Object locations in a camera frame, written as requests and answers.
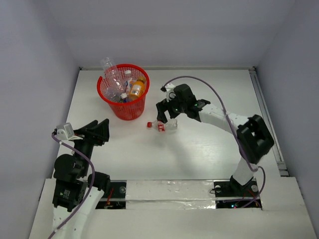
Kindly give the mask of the white orange label bottle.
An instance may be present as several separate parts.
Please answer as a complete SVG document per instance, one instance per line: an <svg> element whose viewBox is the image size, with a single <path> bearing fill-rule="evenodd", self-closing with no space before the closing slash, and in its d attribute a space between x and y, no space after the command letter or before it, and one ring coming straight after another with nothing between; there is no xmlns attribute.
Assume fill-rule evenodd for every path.
<svg viewBox="0 0 319 239"><path fill-rule="evenodd" d="M131 88L133 84L135 83L135 81L136 81L136 78L132 75L132 71L126 70L125 77L124 77L124 87L125 87L125 91L127 95L130 93Z"/></svg>

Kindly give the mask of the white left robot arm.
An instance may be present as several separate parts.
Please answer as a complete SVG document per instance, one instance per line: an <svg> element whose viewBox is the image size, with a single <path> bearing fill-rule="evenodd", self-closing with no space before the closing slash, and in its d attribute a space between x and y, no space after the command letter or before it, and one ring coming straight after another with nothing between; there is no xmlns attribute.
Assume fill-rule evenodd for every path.
<svg viewBox="0 0 319 239"><path fill-rule="evenodd" d="M54 162L53 231L49 238L82 239L100 199L113 193L110 176L97 172L91 161L94 147L109 141L109 119L94 120L79 129L70 123L60 124L51 137L72 154L62 154Z"/></svg>

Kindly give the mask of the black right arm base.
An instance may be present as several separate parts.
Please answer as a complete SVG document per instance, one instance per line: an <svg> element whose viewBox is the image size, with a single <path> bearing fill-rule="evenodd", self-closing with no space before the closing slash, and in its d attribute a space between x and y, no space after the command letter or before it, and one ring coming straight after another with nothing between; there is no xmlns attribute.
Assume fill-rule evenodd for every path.
<svg viewBox="0 0 319 239"><path fill-rule="evenodd" d="M246 186L236 185L230 180L214 181L209 191L215 196L217 209L261 208L259 188L255 179Z"/></svg>

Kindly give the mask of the large clear plastic bottle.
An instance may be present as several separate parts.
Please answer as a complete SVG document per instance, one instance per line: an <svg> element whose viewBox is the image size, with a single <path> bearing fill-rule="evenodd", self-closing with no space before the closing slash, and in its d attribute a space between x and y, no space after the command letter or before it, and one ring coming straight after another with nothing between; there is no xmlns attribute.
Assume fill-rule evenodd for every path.
<svg viewBox="0 0 319 239"><path fill-rule="evenodd" d="M112 58L103 58L100 63L109 84L105 90L105 96L109 101L120 103L122 101L121 94L125 93L122 75Z"/></svg>

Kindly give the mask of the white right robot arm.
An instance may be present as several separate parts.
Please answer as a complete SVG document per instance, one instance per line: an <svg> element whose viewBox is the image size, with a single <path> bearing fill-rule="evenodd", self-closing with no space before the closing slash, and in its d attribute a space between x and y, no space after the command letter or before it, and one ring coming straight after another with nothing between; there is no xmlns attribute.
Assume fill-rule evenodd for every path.
<svg viewBox="0 0 319 239"><path fill-rule="evenodd" d="M234 136L241 159L230 178L229 189L234 195L243 194L258 169L259 161L274 146L274 139L263 118L259 115L246 117L229 113L207 100L198 100L187 84L174 86L169 83L161 91L166 98L156 105L158 121L167 123L165 113L171 119L185 114L190 119L211 124Z"/></svg>

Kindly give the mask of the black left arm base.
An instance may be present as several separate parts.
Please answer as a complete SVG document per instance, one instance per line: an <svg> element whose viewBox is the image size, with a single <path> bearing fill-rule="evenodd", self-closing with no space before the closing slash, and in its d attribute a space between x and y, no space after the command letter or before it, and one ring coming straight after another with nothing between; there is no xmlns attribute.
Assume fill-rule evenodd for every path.
<svg viewBox="0 0 319 239"><path fill-rule="evenodd" d="M110 191L100 199L96 209L125 209L126 187L126 181L111 181Z"/></svg>

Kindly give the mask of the red label cola bottle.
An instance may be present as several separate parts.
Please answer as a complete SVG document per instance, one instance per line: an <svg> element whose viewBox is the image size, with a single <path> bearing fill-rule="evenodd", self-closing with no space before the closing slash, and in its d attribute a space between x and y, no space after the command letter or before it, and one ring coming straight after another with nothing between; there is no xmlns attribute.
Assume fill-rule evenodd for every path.
<svg viewBox="0 0 319 239"><path fill-rule="evenodd" d="M177 120L169 119L166 123L163 123L159 120L153 122L149 121L147 122L147 128L152 128L159 133L173 133L177 130Z"/></svg>

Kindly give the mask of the orange juice bottle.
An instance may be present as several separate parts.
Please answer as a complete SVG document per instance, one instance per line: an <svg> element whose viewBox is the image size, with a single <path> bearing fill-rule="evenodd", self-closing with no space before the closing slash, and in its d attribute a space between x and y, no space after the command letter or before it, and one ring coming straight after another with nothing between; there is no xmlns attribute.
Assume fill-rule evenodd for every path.
<svg viewBox="0 0 319 239"><path fill-rule="evenodd" d="M146 78L138 77L131 87L129 98L132 101L138 99L144 93L145 88L146 88Z"/></svg>

